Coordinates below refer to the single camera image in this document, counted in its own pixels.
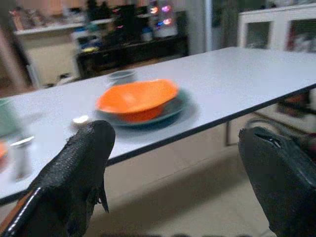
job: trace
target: green cup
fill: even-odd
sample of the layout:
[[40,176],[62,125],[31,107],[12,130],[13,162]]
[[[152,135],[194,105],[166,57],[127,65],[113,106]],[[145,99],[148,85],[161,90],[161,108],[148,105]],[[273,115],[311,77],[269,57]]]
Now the green cup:
[[17,130],[19,130],[19,126],[10,108],[10,101],[0,99],[0,137],[15,133]]

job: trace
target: cabinet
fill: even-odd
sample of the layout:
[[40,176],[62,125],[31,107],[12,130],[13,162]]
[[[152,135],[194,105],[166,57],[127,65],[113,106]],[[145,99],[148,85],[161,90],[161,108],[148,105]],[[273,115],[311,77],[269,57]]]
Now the cabinet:
[[[316,57],[316,4],[240,13],[238,45],[245,48],[314,53]],[[288,98],[284,103],[257,112],[304,132],[316,132],[316,116],[290,108],[287,103],[316,110],[316,90]]]

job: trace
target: glass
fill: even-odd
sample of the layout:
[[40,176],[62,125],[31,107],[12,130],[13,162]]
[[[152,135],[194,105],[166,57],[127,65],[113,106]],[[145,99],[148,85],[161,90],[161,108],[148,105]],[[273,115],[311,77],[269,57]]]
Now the glass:
[[248,23],[247,48],[269,48],[270,22]]
[[18,129],[19,125],[10,107],[10,101],[0,99],[0,137],[12,134]]

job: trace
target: table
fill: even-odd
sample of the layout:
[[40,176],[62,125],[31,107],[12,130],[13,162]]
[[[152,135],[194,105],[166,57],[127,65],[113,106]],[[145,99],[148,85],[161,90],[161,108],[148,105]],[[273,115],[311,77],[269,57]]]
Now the table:
[[95,52],[81,52],[76,55],[76,62],[80,78],[86,79],[94,77],[98,71],[125,68],[151,59],[188,55],[188,37],[176,35],[149,42],[104,47]]
[[[152,129],[115,127],[117,138],[109,165],[236,119],[289,96],[316,88],[314,54],[226,48],[136,69],[139,80],[171,79],[191,95],[187,109]],[[98,119],[95,101],[109,87],[106,76],[13,96],[12,103],[28,132],[33,173],[14,183],[8,168],[0,176],[1,204],[21,195],[39,171],[74,134],[73,118]]]

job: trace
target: table leg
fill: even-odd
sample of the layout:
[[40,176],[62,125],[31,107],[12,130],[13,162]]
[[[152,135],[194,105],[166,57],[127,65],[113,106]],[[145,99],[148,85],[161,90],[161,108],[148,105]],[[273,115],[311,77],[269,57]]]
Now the table leg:
[[231,122],[227,122],[225,124],[225,147],[228,147],[230,145],[229,141],[230,141],[230,131],[231,131]]

